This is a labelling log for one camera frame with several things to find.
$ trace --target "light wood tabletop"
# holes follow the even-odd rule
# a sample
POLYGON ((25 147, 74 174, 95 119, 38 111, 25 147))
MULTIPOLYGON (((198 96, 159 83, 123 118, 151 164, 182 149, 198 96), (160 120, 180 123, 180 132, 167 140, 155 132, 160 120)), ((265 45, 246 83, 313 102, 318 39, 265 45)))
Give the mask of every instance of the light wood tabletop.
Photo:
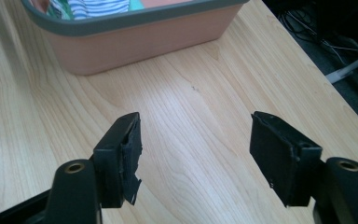
POLYGON ((104 223, 312 223, 249 153, 256 110, 358 161, 358 116, 261 0, 215 41, 82 77, 64 71, 20 1, 0 1, 0 212, 49 189, 113 122, 138 111, 143 183, 104 223))

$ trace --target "green fabric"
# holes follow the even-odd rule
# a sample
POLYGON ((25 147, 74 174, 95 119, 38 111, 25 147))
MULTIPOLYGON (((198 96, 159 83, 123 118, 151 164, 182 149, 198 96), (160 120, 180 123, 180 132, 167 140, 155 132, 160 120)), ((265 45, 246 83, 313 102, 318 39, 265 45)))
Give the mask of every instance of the green fabric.
POLYGON ((67 0, 50 0, 47 14, 62 20, 73 20, 74 15, 67 0))
POLYGON ((142 4, 141 0, 130 0, 129 11, 144 9, 144 4, 142 4))

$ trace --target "striped cloth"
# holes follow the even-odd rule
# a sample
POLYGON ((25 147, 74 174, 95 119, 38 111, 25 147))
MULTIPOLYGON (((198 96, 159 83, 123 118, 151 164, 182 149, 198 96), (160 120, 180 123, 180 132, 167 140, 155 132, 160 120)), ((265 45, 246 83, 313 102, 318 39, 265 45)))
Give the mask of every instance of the striped cloth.
POLYGON ((75 20, 100 17, 129 10, 130 0, 68 0, 75 20))

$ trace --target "screw hole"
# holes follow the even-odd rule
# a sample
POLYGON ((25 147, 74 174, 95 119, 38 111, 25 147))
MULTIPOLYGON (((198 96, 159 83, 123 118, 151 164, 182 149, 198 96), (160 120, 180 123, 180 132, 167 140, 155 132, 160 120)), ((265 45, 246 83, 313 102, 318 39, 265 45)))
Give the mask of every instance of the screw hole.
POLYGON ((350 161, 339 161, 338 165, 344 170, 358 172, 358 166, 350 161))
POLYGON ((77 163, 73 163, 73 164, 68 165, 65 168, 65 172, 67 174, 71 175, 71 174, 77 173, 77 172, 79 172, 79 171, 81 171, 83 169, 84 169, 84 164, 77 162, 77 163))

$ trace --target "wood grain surface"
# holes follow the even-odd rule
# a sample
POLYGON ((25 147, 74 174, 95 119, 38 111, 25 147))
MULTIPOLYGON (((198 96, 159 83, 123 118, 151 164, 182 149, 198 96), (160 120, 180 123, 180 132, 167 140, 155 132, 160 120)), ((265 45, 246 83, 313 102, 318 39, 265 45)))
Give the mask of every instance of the wood grain surface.
POLYGON ((104 223, 313 223, 313 202, 283 207, 250 155, 256 110, 317 142, 324 161, 358 161, 358 116, 261 0, 218 40, 89 77, 60 67, 20 1, 0 1, 0 211, 139 111, 137 203, 103 210, 104 223))

